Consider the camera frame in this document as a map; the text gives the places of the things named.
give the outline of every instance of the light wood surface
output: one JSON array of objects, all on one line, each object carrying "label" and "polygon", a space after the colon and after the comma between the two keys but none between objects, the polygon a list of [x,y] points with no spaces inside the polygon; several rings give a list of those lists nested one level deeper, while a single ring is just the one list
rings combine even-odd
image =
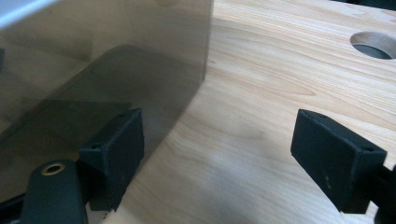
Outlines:
[{"label": "light wood surface", "polygon": [[396,61],[349,38],[396,13],[337,2],[216,0],[205,82],[104,223],[373,223],[339,214],[290,155],[299,108],[396,163]]}]

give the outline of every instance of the black clamp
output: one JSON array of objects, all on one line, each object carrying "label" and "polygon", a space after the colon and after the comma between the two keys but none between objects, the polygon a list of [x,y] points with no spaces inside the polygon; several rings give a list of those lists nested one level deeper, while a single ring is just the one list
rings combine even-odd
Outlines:
[{"label": "black clamp", "polygon": [[79,150],[78,161],[51,161],[36,168],[26,194],[0,204],[0,221],[88,223],[87,202],[92,211],[117,210],[143,156],[141,111],[127,111]]},{"label": "black clamp", "polygon": [[387,151],[324,115],[300,110],[291,154],[344,213],[378,206],[375,223],[396,223],[396,166],[384,167]]}]

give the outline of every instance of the glass sheet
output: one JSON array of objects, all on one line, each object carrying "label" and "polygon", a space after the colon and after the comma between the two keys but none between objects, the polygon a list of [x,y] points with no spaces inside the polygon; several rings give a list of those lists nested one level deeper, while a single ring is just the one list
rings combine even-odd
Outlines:
[{"label": "glass sheet", "polygon": [[47,2],[0,26],[0,202],[130,108],[142,108],[146,160],[205,76],[212,0]]}]

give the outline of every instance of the wooden workbench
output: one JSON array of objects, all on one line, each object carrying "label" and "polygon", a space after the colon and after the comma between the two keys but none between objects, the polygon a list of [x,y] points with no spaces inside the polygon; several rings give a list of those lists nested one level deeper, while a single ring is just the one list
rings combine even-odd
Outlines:
[{"label": "wooden workbench", "polygon": [[105,223],[373,223],[340,214],[290,155],[299,108],[396,163],[396,61],[357,32],[396,36],[396,12],[315,0],[216,0],[205,82]]}]

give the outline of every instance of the round hole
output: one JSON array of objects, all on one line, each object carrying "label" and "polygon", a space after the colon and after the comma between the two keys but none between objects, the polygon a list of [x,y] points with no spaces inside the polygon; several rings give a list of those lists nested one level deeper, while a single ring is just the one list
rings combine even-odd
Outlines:
[{"label": "round hole", "polygon": [[65,165],[62,163],[53,163],[51,165],[46,166],[42,171],[42,175],[56,175],[59,174],[62,170],[64,170]]},{"label": "round hole", "polygon": [[374,149],[372,147],[362,147],[362,148],[365,151],[370,151],[370,152],[374,151]]},{"label": "round hole", "polygon": [[93,144],[92,146],[91,146],[91,148],[92,149],[97,149],[97,148],[99,148],[99,147],[101,147],[102,145],[100,145],[100,144]]},{"label": "round hole", "polygon": [[396,59],[396,38],[376,32],[361,32],[350,37],[352,46],[377,59]]}]

